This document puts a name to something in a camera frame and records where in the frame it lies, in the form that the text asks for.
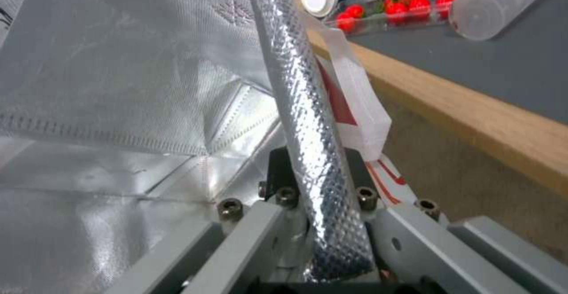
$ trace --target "gray table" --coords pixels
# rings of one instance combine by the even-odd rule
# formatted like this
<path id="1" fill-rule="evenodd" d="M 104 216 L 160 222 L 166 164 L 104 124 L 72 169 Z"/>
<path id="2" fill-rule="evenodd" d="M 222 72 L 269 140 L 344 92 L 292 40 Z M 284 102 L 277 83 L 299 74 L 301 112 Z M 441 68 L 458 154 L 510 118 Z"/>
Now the gray table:
<path id="1" fill-rule="evenodd" d="M 537 0 L 490 41 L 466 40 L 447 25 L 350 39 L 568 124 L 568 0 Z"/>

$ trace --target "clear plastic bottle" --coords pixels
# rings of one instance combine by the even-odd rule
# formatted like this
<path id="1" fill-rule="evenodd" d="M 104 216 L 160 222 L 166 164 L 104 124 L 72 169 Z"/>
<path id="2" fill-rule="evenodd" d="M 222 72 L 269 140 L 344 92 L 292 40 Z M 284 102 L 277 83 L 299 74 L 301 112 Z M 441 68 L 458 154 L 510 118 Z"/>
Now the clear plastic bottle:
<path id="1" fill-rule="evenodd" d="M 472 40 L 487 40 L 503 30 L 535 0 L 454 0 L 450 23 Z"/>

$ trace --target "silver bubble foil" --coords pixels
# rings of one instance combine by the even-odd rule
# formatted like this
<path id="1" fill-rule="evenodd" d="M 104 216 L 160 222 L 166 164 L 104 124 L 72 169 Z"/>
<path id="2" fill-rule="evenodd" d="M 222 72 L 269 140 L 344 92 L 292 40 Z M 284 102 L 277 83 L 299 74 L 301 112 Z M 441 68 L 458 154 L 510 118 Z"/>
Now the silver bubble foil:
<path id="1" fill-rule="evenodd" d="M 369 237 L 314 54 L 292 0 L 251 0 L 292 167 L 314 228 L 306 280 L 373 269 Z"/>

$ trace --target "reflective foil sheet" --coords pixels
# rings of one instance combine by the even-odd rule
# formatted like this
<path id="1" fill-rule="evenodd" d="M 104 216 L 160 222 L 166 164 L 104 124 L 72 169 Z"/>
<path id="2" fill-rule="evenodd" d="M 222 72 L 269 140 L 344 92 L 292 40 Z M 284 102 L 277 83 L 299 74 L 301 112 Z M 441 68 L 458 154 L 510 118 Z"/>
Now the reflective foil sheet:
<path id="1" fill-rule="evenodd" d="M 292 167 L 314 228 L 304 276 L 313 282 L 369 272 L 373 255 L 329 100 L 292 0 L 251 0 Z"/>
<path id="2" fill-rule="evenodd" d="M 276 115 L 249 0 L 0 5 L 0 134 L 210 155 Z"/>

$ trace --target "metal bracket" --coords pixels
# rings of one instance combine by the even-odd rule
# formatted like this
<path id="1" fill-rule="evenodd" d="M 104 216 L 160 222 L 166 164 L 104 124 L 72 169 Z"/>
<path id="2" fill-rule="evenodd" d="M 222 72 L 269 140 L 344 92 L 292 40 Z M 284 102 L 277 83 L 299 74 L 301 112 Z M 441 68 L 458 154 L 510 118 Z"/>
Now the metal bracket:
<path id="1" fill-rule="evenodd" d="M 377 253 L 404 282 L 426 276 L 449 293 L 527 293 L 412 205 L 378 210 L 369 225 Z"/>
<path id="2" fill-rule="evenodd" d="M 453 223 L 448 230 L 532 293 L 568 294 L 568 268 L 489 217 Z"/>
<path id="3" fill-rule="evenodd" d="M 189 219 L 138 260 L 106 294 L 178 293 L 221 242 L 218 224 Z"/>

